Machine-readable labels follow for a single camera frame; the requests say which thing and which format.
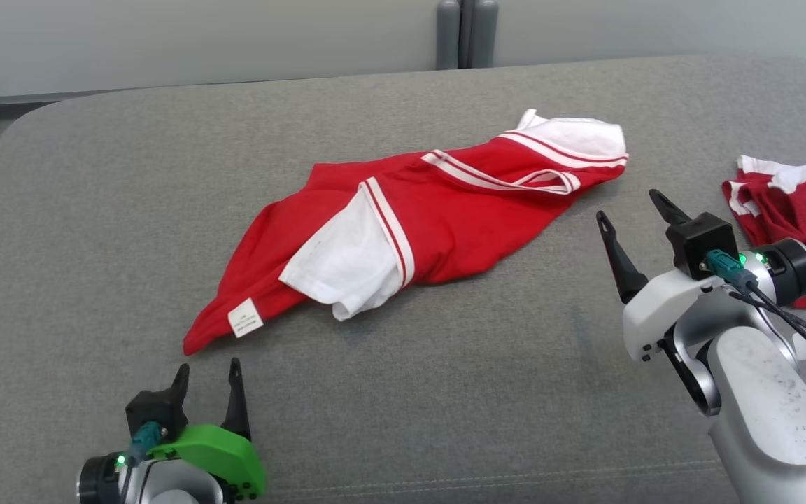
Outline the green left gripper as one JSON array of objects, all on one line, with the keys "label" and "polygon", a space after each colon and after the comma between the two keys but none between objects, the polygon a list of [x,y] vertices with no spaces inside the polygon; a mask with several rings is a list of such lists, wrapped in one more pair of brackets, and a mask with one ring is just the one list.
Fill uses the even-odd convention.
[{"label": "green left gripper", "polygon": [[[171,405],[182,407],[188,394],[190,366],[183,363],[171,384]],[[227,411],[221,427],[202,424],[186,428],[176,441],[148,450],[153,461],[189,467],[184,475],[167,478],[167,488],[182,489],[199,502],[246,502],[266,491],[266,475],[250,436],[250,420],[242,366],[232,358],[228,370]]]}]

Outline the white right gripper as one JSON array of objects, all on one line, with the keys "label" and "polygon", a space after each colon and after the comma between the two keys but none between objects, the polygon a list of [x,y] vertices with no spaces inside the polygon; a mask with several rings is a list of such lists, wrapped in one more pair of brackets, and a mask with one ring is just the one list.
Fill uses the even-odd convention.
[{"label": "white right gripper", "polygon": [[[658,189],[649,197],[661,218],[671,226],[684,225],[691,217]],[[642,361],[656,352],[658,341],[674,330],[675,340],[688,347],[714,339],[730,328],[747,326],[775,341],[775,328],[755,307],[733,299],[733,289],[718,277],[691,280],[679,270],[649,278],[642,274],[618,242],[613,223],[604,211],[596,211],[596,223],[611,273],[623,305],[623,341],[630,357]]]}]

